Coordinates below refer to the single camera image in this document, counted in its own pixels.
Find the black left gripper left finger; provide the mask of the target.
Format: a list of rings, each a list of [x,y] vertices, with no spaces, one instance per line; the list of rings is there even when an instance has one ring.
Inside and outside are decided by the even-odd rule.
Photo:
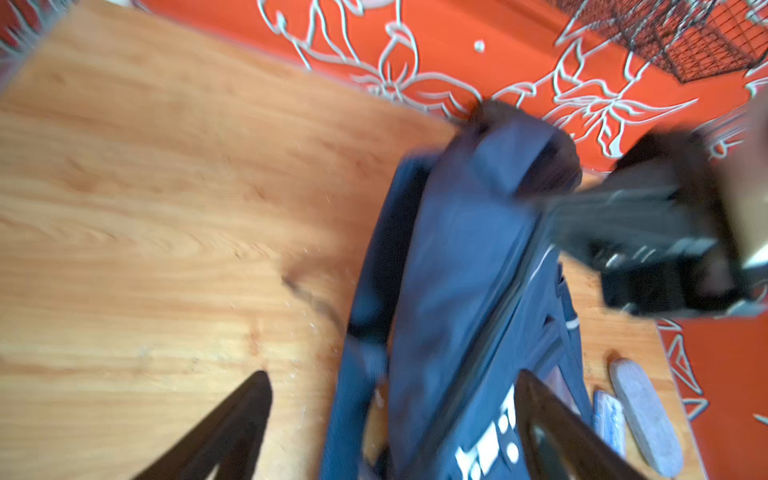
[[[138,479],[251,479],[270,415],[268,374],[254,372]]]

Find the navy blue student backpack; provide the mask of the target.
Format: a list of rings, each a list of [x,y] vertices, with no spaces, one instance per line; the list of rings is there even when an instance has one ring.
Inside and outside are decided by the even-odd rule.
[[[523,370],[590,419],[579,318],[530,202],[580,180],[565,132],[499,100],[400,163],[354,294],[321,478],[527,478]]]

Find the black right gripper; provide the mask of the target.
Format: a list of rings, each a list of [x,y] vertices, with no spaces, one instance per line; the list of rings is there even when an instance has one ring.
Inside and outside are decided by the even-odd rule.
[[[555,245],[599,275],[629,315],[753,315],[756,270],[737,249],[704,138],[645,134],[602,183],[543,201]]]

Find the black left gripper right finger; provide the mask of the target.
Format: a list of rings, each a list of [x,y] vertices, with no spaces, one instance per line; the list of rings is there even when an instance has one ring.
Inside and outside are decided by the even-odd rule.
[[[518,435],[532,479],[641,479],[533,372],[515,385]]]

